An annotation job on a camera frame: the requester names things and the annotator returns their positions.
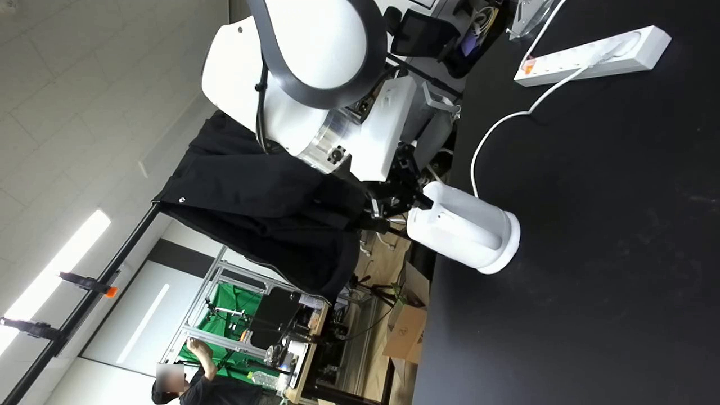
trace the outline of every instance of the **white device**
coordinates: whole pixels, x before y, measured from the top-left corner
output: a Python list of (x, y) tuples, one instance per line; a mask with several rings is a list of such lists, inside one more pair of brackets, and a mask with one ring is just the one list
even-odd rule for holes
[[(261, 77), (261, 43), (254, 17), (245, 17), (218, 29), (211, 40), (203, 92), (225, 115), (257, 130), (257, 80)], [(400, 132), (419, 90), (411, 77), (385, 80), (374, 110), (361, 126), (337, 130), (329, 124), (329, 110), (303, 105), (284, 92), (278, 79), (270, 75), (265, 94), (265, 129), (290, 156), (303, 159), (321, 173), (331, 173), (339, 161), (329, 156), (341, 147), (350, 156), (350, 170), (359, 180), (385, 180)]]
[(514, 75), (523, 88), (548, 86), (566, 79), (569, 75), (586, 68), (577, 79), (611, 77), (628, 72), (653, 69), (671, 35), (650, 24), (643, 29), (625, 31), (618, 35), (601, 39), (562, 51), (526, 59)]
[(411, 240), (483, 275), (499, 273), (514, 257), (519, 223), (510, 212), (442, 182), (425, 184), (423, 194), (432, 207), (410, 210), (406, 237)]
[(303, 105), (343, 108), (383, 79), (386, 29), (368, 0), (247, 0), (263, 61)]

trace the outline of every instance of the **black table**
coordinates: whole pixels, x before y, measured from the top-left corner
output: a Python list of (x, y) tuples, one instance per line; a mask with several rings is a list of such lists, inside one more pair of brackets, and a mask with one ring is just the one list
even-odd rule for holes
[[(517, 214), (494, 277), (439, 261), (414, 405), (720, 401), (717, 4), (566, 0), (535, 53), (658, 24), (654, 72), (572, 84), (493, 134), (482, 195)], [(452, 184), (539, 90), (503, 39), (467, 79)]]

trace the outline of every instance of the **white cylinder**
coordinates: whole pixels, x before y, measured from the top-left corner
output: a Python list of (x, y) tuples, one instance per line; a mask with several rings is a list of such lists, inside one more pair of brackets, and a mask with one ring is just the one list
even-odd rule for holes
[(519, 223), (510, 212), (442, 182), (425, 184), (423, 194), (434, 205), (410, 210), (410, 238), (483, 275), (499, 273), (514, 257)]

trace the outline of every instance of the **man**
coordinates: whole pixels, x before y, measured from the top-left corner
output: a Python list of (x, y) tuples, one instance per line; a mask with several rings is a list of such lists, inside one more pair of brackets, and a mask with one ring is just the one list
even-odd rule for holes
[(187, 339), (187, 348), (203, 368), (187, 383), (184, 373), (161, 371), (152, 383), (152, 403), (164, 405), (179, 398), (179, 405), (277, 405), (280, 398), (257, 385), (215, 376), (211, 350), (199, 339)]

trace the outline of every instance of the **white robot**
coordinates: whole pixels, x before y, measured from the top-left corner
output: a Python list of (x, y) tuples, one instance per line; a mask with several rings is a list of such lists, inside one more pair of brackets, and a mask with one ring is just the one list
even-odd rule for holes
[[(215, 33), (203, 92), (223, 113), (321, 173), (350, 158), (361, 182), (383, 182), (415, 92), (386, 77), (386, 29), (368, 0), (247, 0), (251, 17)], [(519, 246), (512, 214), (429, 182), (432, 207), (411, 207), (410, 238), (477, 268), (502, 270)]]

